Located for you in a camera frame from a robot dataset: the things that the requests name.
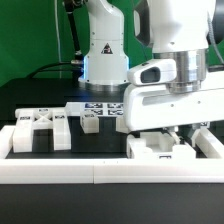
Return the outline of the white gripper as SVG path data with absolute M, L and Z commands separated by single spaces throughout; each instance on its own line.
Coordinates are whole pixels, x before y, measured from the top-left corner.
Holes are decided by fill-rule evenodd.
M 181 142 L 176 126 L 193 124 L 190 139 L 195 140 L 209 121 L 224 120 L 224 80 L 207 79 L 199 91 L 183 94 L 170 94 L 164 85 L 130 85 L 124 93 L 124 120 L 131 131 L 167 127 L 176 144 Z

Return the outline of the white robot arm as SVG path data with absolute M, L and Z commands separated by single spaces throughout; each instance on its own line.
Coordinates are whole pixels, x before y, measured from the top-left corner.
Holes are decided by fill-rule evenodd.
M 68 13 L 86 6 L 90 50 L 75 53 L 79 85 L 124 93 L 131 131 L 224 120 L 224 70 L 211 71 L 209 45 L 224 39 L 224 0 L 140 0 L 134 33 L 153 58 L 133 68 L 123 51 L 124 17 L 107 0 L 64 0 Z

